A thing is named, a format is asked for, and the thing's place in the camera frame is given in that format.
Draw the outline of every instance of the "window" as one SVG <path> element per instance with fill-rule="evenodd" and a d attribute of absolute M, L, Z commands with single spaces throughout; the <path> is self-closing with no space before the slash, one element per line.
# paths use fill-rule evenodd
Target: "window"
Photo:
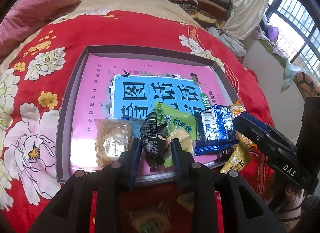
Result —
<path fill-rule="evenodd" d="M 320 32 L 306 8 L 299 0 L 269 0 L 266 16 L 279 28 L 278 45 L 288 60 L 320 86 Z"/>

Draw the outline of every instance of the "barcode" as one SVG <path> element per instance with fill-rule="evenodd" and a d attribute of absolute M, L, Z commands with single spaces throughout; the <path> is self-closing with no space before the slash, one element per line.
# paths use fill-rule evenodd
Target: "barcode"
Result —
<path fill-rule="evenodd" d="M 204 125 L 216 124 L 217 119 L 214 113 L 214 109 L 209 109 L 201 113 L 202 123 Z"/>

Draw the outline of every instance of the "flower center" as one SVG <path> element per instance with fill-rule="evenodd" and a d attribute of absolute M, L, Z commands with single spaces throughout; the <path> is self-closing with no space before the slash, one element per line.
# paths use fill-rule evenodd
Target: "flower center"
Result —
<path fill-rule="evenodd" d="M 40 158 L 40 149 L 33 146 L 32 151 L 28 153 L 29 160 L 36 160 Z"/>

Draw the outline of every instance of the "blue snack package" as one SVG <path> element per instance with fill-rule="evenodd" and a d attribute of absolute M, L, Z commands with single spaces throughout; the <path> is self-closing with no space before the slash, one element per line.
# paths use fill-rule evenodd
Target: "blue snack package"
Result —
<path fill-rule="evenodd" d="M 212 154 L 239 143 L 228 106 L 214 105 L 195 117 L 198 119 L 195 155 Z"/>

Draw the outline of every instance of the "beige bed sheet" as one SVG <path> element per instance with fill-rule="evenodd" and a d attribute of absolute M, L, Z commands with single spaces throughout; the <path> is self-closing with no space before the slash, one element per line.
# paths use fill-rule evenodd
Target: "beige bed sheet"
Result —
<path fill-rule="evenodd" d="M 80 0 L 75 6 L 68 9 L 60 16 L 67 15 L 68 13 L 84 13 L 97 9 L 139 12 L 202 28 L 181 7 L 167 0 Z M 39 29 L 37 32 L 29 36 L 23 43 L 20 44 L 18 48 L 16 48 L 4 59 L 0 65 L 0 75 L 2 75 L 8 69 L 9 64 L 15 59 L 23 46 L 32 41 L 41 30 L 42 29 Z"/>

